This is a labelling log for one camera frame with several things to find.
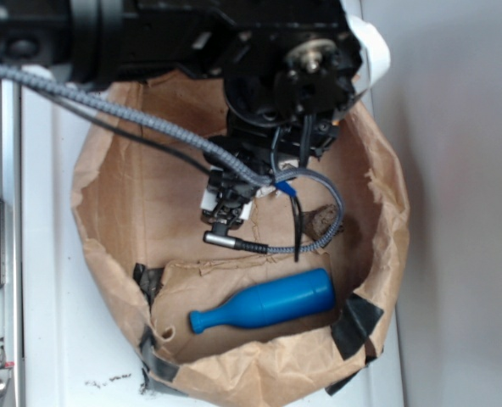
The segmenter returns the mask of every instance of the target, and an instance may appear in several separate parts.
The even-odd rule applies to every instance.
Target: white surface
[[[370,77],[365,89],[370,89],[390,68],[390,51],[387,43],[372,24],[355,15],[350,15],[348,22],[351,31],[359,39],[362,46],[361,53],[365,55],[365,60],[368,62],[366,68]]]
[[[393,55],[373,101],[412,203],[406,404],[502,406],[502,2],[363,6]]]

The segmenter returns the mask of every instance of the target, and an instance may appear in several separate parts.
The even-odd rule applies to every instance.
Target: tape strip
[[[339,320],[332,325],[332,338],[344,360],[354,356],[364,346],[383,314],[381,308],[351,294]]]
[[[176,378],[180,367],[167,360],[157,357],[154,350],[155,339],[153,337],[153,333],[151,332],[151,328],[147,327],[143,334],[142,342],[140,343],[140,352],[142,353],[143,362],[149,370],[155,374],[155,376],[165,382],[172,383]]]

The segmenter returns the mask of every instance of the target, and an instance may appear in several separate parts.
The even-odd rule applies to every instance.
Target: brown paper bag
[[[173,72],[116,84],[109,98],[208,137],[225,128],[218,81]],[[113,125],[201,153],[138,126]],[[225,406],[279,406],[327,387],[364,367],[383,348],[409,243],[409,204],[399,162],[363,105],[310,168],[344,196],[344,231],[320,253],[246,255],[202,242],[199,220],[207,177],[171,156],[93,127],[75,166],[72,207],[86,261],[121,331],[157,382]],[[296,180],[304,210],[330,204],[320,185]],[[290,203],[272,193],[256,199],[234,236],[291,245]],[[132,277],[135,264],[164,268],[151,307]],[[193,309],[222,304],[260,282],[316,267],[331,274],[337,308],[256,330],[218,326],[194,335]]]

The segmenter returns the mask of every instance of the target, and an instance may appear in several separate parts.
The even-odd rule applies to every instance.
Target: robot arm
[[[211,141],[260,175],[285,160],[305,168],[334,142],[332,118],[368,87],[353,83],[363,59],[388,61],[376,33],[339,0],[0,0],[2,63],[41,64],[87,89],[174,68],[223,79],[228,137]],[[206,159],[204,241],[230,247],[259,188]]]

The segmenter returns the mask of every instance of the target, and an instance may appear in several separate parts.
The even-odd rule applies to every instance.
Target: blue bottle-shaped object
[[[219,308],[189,317],[195,333],[217,325],[260,328],[327,311],[335,303],[326,270],[315,269],[246,288]]]

